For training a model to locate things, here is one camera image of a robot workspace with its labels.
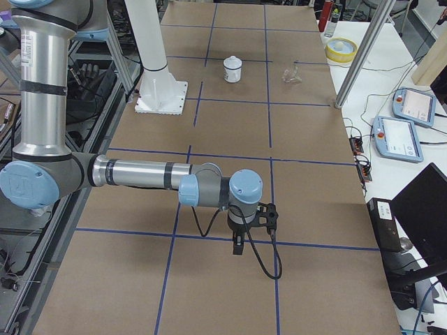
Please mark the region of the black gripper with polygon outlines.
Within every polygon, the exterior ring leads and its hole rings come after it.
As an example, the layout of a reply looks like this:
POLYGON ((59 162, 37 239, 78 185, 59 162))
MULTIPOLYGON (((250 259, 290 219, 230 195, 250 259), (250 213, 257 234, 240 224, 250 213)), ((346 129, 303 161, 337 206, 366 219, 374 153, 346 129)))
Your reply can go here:
POLYGON ((247 226, 238 223, 229 223, 228 227, 232 230, 233 236, 233 255, 242 255, 244 251, 244 237, 247 232, 247 226))

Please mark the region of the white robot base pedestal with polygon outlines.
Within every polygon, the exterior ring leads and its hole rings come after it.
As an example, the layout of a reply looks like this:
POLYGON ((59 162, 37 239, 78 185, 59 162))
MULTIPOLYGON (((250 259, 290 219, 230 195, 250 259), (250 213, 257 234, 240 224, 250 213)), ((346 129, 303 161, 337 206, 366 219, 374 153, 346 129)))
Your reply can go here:
POLYGON ((128 0, 125 4, 143 68, 135 111, 180 115, 188 83, 177 81, 169 71, 156 2, 128 0))

